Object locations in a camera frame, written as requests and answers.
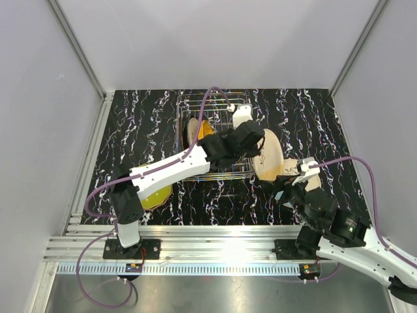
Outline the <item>cream orange floral plate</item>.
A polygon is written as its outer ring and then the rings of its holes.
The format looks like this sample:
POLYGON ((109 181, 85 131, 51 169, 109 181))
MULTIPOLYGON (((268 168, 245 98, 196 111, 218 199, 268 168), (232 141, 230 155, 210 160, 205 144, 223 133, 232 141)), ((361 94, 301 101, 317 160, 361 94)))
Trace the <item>cream orange floral plate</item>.
POLYGON ((284 171, 280 141, 273 131, 265 128, 265 142, 258 156, 252 158, 254 172, 260 181, 274 181, 284 171))

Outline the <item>orange dotted scalloped plate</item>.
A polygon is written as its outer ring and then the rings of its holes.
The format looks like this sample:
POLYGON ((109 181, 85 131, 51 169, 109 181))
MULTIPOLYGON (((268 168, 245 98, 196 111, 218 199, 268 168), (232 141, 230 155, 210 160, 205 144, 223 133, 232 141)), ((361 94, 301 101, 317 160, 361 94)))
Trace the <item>orange dotted scalloped plate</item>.
POLYGON ((197 139, 202 140, 204 137, 214 134, 214 130, 207 120, 202 120, 201 126, 197 132, 197 139))

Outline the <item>metal wire dish rack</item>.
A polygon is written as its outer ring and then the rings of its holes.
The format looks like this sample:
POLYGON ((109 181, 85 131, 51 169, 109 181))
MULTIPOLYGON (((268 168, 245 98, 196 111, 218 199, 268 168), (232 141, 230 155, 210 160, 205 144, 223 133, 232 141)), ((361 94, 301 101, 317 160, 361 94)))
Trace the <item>metal wire dish rack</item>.
MULTIPOLYGON (((227 103, 231 104, 249 104, 245 93, 242 91, 228 91, 227 98, 224 98, 219 92, 211 92, 204 106, 203 119, 207 120, 215 132, 222 132, 231 128, 232 113, 227 111, 227 103)), ((177 129, 175 139, 175 152, 179 153, 179 120, 186 115, 198 118, 203 99, 203 93, 182 94, 177 100, 177 129)), ((234 180, 246 179, 254 174, 252 161, 248 158, 237 161, 233 165, 222 169, 212 170, 208 173, 188 177, 186 181, 217 181, 217 180, 234 180)))

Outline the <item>cream pink floral plate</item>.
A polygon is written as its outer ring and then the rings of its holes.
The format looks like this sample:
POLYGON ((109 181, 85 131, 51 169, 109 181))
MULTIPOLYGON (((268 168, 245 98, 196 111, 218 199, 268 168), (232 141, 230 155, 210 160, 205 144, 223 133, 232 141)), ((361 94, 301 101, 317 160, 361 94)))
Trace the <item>cream pink floral plate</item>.
POLYGON ((194 141, 194 138, 198 136, 198 120, 195 117, 191 117, 186 124, 185 130, 185 144, 187 147, 190 147, 194 141))

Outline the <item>dark brown round plate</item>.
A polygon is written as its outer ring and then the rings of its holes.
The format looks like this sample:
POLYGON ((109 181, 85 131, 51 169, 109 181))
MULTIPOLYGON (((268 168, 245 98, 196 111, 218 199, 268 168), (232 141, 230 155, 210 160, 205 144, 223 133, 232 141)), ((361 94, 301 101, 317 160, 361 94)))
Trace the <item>dark brown round plate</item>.
POLYGON ((190 146, 190 144, 188 143, 188 121, 188 115, 181 117, 179 120, 179 152, 189 148, 190 146))

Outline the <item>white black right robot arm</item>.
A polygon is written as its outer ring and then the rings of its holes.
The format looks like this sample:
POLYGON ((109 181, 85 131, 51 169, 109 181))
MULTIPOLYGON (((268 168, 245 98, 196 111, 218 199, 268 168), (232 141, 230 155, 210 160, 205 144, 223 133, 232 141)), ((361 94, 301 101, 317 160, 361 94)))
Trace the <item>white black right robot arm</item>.
POLYGON ((296 176, 278 176, 271 198, 289 204, 305 223, 294 243, 303 259, 324 258, 355 269, 386 286, 399 300, 416 304, 415 259, 385 247, 376 229, 349 211, 322 188, 306 190, 296 176))

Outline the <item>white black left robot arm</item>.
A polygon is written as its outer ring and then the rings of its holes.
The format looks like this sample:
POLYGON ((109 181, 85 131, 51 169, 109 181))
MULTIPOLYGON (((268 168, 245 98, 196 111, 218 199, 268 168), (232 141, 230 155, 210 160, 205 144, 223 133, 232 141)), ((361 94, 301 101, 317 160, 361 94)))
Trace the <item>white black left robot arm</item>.
POLYGON ((246 157, 260 154, 265 131, 254 121, 245 121, 236 129, 210 134, 191 146, 161 161, 128 170, 112 181, 109 197, 116 213, 118 252, 126 259, 140 251, 138 226, 143 216, 142 201, 160 189, 178 181, 224 170, 246 157))

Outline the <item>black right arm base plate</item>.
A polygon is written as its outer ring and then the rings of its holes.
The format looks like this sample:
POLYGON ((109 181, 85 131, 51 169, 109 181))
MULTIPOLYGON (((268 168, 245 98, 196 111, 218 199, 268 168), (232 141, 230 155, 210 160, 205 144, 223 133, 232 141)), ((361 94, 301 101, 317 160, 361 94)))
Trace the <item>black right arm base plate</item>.
POLYGON ((277 260, 325 260, 324 257, 317 255, 318 249, 319 247, 315 242, 298 239, 276 239, 272 252, 275 253, 277 260))

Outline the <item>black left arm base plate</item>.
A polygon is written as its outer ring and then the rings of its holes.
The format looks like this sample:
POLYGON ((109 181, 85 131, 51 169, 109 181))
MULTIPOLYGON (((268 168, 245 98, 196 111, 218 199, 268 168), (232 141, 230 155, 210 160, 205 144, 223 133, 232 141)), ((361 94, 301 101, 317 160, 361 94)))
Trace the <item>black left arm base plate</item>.
POLYGON ((159 260, 160 248, 159 239, 142 239, 128 248, 122 247, 118 239, 108 239, 102 257, 105 260, 159 260))

